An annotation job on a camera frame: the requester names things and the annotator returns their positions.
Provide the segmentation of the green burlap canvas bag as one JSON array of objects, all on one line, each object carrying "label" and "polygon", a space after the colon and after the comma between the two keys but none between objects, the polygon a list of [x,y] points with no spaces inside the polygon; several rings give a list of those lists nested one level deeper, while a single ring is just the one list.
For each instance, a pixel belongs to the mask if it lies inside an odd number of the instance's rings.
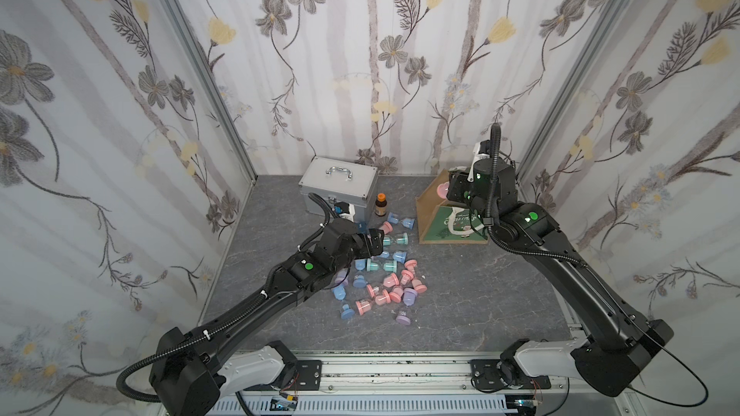
[{"label": "green burlap canvas bag", "polygon": [[418,238],[422,245],[485,245],[483,225],[462,204],[441,200],[436,193],[439,184],[449,182],[443,169],[415,200]]}]

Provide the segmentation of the pink hourglass small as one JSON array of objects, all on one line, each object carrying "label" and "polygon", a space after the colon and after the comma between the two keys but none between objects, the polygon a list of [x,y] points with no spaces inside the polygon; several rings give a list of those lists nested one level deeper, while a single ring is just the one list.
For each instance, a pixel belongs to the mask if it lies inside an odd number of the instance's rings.
[{"label": "pink hourglass small", "polygon": [[404,269],[401,272],[400,284],[403,287],[409,287],[418,294],[423,294],[427,291],[427,286],[417,277],[416,269],[418,267],[418,261],[411,259],[405,262]]}]

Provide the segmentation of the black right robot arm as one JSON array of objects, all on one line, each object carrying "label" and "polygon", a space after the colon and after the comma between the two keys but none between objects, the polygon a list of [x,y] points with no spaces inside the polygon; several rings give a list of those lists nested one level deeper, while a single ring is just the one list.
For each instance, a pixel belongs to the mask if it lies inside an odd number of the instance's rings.
[{"label": "black right robot arm", "polygon": [[516,174],[500,153],[501,127],[478,144],[467,169],[449,174],[447,199],[479,220],[474,229],[537,269],[573,309],[586,331],[570,341],[520,339],[491,371],[475,371],[485,393],[522,388],[538,377],[580,379],[606,397],[630,390],[664,352],[674,331],[651,320],[617,294],[572,246],[543,206],[518,197]]}]

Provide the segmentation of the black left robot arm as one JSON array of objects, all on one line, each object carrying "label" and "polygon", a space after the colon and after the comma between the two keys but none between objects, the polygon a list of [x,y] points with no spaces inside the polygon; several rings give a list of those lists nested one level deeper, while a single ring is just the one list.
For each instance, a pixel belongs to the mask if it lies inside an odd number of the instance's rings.
[{"label": "black left robot arm", "polygon": [[240,346],[269,321],[327,288],[336,275],[383,252],[385,231],[366,230],[340,217],[321,196],[310,200],[324,213],[320,228],[287,260],[269,271],[263,285],[223,315],[188,332],[175,327],[160,339],[152,356],[125,368],[117,377],[119,393],[132,400],[161,404],[171,415],[204,415],[224,396],[257,381],[254,375],[271,365],[263,385],[288,381],[295,358],[281,342],[259,350],[262,362],[247,373],[231,371],[229,360]]}]

